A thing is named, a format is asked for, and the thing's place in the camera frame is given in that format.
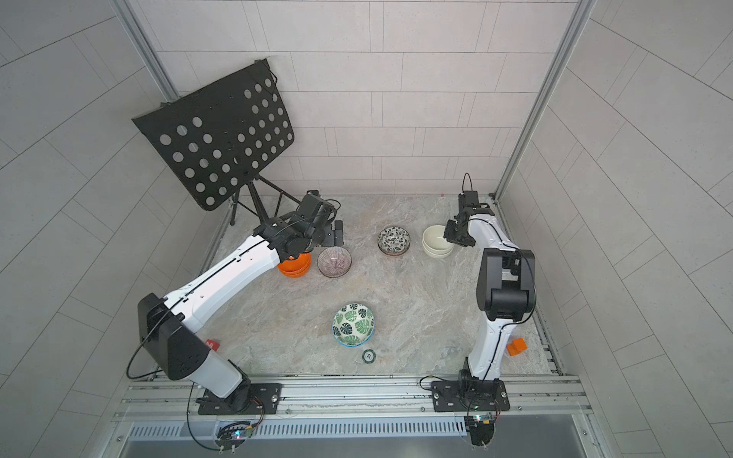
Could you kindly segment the cream bowl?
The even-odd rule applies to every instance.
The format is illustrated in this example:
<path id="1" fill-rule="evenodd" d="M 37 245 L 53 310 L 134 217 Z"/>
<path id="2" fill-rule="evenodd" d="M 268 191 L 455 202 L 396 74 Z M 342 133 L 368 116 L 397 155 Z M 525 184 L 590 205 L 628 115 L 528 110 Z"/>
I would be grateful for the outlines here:
<path id="1" fill-rule="evenodd" d="M 428 227 L 422 236 L 423 243 L 431 248 L 433 251 L 443 252 L 450 251 L 454 247 L 451 242 L 448 242 L 445 237 L 446 227 L 444 225 L 432 225 Z"/>
<path id="2" fill-rule="evenodd" d="M 452 245 L 445 249 L 434 249 L 427 244 L 422 244 L 422 246 L 425 253 L 433 259 L 445 259 L 450 255 L 450 253 L 452 253 L 452 251 L 454 251 Z"/>

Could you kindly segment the orange bowl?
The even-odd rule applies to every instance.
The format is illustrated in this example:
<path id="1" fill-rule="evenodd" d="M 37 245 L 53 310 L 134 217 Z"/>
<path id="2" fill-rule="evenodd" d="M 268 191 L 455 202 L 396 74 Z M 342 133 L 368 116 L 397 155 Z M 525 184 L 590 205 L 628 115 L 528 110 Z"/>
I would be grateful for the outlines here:
<path id="1" fill-rule="evenodd" d="M 301 254 L 297 259 L 289 257 L 278 265 L 279 271 L 288 278 L 300 278 L 307 274 L 311 266 L 311 255 Z"/>

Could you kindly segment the purple striped bowl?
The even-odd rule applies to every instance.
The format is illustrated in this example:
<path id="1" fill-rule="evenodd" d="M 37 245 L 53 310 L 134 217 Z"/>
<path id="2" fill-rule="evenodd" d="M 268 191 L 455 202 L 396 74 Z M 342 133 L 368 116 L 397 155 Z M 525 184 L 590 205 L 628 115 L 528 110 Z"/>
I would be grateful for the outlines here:
<path id="1" fill-rule="evenodd" d="M 332 246 L 324 249 L 318 259 L 317 266 L 322 275 L 328 278 L 339 278 L 349 272 L 352 257 L 347 249 Z"/>

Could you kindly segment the black floral bowl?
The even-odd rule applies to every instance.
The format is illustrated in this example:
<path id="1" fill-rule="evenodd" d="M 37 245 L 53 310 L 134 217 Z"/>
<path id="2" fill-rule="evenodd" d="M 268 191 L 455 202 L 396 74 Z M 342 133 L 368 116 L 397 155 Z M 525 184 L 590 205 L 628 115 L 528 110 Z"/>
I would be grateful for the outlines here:
<path id="1" fill-rule="evenodd" d="M 401 256 L 410 248 L 410 233 L 401 226 L 388 226 L 377 237 L 380 251 L 389 256 Z"/>

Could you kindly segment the small green leaf bowl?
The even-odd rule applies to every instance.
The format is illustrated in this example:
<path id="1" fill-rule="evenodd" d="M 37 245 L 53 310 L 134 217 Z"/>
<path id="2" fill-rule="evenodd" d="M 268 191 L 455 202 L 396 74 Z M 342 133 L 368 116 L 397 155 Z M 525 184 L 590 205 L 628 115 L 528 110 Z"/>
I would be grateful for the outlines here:
<path id="1" fill-rule="evenodd" d="M 349 303 L 341 307 L 332 321 L 332 334 L 372 336 L 375 328 L 373 312 L 362 303 Z"/>

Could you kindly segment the large green leaf bowl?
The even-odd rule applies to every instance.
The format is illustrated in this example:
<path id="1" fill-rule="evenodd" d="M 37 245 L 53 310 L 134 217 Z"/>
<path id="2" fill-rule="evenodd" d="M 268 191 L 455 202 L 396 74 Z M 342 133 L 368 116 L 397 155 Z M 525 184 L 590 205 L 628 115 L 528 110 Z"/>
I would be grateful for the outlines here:
<path id="1" fill-rule="evenodd" d="M 357 335 L 341 335 L 335 336 L 335 340 L 344 347 L 360 347 L 360 345 L 366 344 L 371 339 L 370 336 L 357 336 Z"/>

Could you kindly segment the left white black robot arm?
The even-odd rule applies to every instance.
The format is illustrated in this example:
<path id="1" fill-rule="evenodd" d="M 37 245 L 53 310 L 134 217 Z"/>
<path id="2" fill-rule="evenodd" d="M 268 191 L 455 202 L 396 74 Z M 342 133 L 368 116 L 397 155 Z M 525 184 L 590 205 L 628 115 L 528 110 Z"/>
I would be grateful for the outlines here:
<path id="1" fill-rule="evenodd" d="M 197 332 L 250 282 L 284 261 L 295 261 L 319 246 L 343 243 L 338 200 L 308 191 L 297 208 L 266 219 L 251 236 L 195 280 L 160 298 L 151 293 L 137 306 L 139 347 L 171 380 L 188 380 L 234 405 L 250 402 L 251 383 Z"/>

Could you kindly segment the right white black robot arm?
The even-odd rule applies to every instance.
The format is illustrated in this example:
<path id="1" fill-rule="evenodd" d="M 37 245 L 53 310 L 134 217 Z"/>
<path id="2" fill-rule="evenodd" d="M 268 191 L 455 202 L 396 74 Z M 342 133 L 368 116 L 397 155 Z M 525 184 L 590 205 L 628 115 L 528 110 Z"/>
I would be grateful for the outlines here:
<path id="1" fill-rule="evenodd" d="M 482 318 L 467 368 L 473 378 L 498 379 L 513 330 L 536 309 L 536 257 L 510 241 L 490 205 L 481 202 L 475 191 L 459 194 L 458 214 L 447 222 L 444 238 L 479 250 L 476 302 Z"/>

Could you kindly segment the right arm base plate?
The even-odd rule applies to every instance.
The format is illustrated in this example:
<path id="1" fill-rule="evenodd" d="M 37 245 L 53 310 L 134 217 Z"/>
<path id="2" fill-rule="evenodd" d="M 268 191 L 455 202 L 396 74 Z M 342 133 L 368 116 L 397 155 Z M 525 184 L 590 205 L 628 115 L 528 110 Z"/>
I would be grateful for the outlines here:
<path id="1" fill-rule="evenodd" d="M 471 381 L 460 387 L 458 381 L 433 381 L 431 397 L 435 412 L 504 412 L 511 409 L 508 391 L 500 379 Z"/>

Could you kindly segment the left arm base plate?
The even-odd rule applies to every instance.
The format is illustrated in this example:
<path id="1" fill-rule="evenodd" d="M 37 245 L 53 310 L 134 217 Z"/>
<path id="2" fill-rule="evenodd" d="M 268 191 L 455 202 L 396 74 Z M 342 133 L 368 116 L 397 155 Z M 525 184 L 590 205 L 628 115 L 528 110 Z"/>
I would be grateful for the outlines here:
<path id="1" fill-rule="evenodd" d="M 206 389 L 196 399 L 198 415 L 270 415 L 280 404 L 282 384 L 250 384 L 239 387 L 227 398 L 219 398 Z"/>

